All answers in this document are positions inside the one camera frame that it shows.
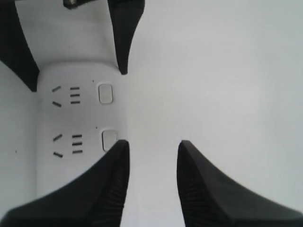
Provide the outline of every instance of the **white power strip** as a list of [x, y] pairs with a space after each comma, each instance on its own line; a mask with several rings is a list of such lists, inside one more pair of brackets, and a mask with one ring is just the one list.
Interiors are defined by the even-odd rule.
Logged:
[[101, 63], [60, 63], [40, 73], [38, 197], [69, 183], [127, 138], [119, 78], [118, 70]]

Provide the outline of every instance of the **white surface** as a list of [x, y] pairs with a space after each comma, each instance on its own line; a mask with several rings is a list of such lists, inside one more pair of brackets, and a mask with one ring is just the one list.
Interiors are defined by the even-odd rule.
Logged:
[[[18, 2], [39, 66], [114, 62], [106, 1]], [[246, 187], [303, 211], [301, 0], [150, 0], [126, 87], [131, 176], [124, 227], [184, 226], [178, 143]]]
[[[40, 72], [38, 82], [37, 195], [41, 197], [66, 185], [88, 170], [104, 154], [102, 132], [116, 130], [126, 139], [123, 88], [116, 85], [119, 75], [98, 63], [54, 64]], [[99, 102], [100, 84], [112, 84], [116, 98], [109, 105]], [[71, 105], [72, 101], [80, 104]], [[53, 101], [62, 106], [53, 105]], [[62, 134], [55, 142], [53, 139]], [[72, 138], [81, 134], [81, 138]], [[82, 142], [80, 146], [73, 143]], [[82, 150], [82, 154], [73, 151]], [[54, 152], [63, 155], [59, 158]]]
[[0, 62], [0, 219], [36, 198], [37, 100]]

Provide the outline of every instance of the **ribbed texture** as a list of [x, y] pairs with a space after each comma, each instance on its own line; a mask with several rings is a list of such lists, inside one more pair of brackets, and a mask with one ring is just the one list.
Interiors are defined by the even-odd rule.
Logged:
[[89, 214], [94, 227], [120, 226], [128, 186], [129, 156], [124, 155], [120, 160]]
[[177, 181], [186, 227], [225, 227], [225, 215], [212, 201], [190, 159], [187, 153], [179, 152]]

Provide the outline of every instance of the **power strip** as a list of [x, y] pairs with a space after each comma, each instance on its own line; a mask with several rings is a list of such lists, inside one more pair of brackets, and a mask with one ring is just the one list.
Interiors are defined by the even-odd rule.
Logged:
[[37, 195], [69, 183], [126, 139], [125, 96], [116, 69], [60, 63], [38, 82]]

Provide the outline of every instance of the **square button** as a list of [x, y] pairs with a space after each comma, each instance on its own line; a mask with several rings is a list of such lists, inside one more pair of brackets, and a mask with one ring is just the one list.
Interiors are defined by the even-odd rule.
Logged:
[[113, 102], [113, 87], [110, 84], [101, 84], [99, 86], [99, 100], [102, 104]]
[[105, 130], [102, 132], [103, 150], [109, 151], [118, 141], [118, 132], [116, 130]]

